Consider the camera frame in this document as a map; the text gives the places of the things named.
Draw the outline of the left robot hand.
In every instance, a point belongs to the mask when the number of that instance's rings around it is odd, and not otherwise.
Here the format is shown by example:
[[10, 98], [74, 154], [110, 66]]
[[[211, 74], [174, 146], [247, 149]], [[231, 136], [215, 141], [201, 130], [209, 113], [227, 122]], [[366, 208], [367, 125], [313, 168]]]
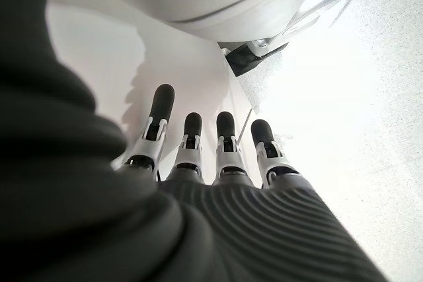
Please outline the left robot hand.
[[2, 281], [383, 281], [268, 123], [251, 132], [264, 180], [235, 162], [212, 185], [157, 152], [174, 90], [154, 96], [141, 142], [119, 168], [120, 128], [54, 52], [47, 0], [1, 0]]

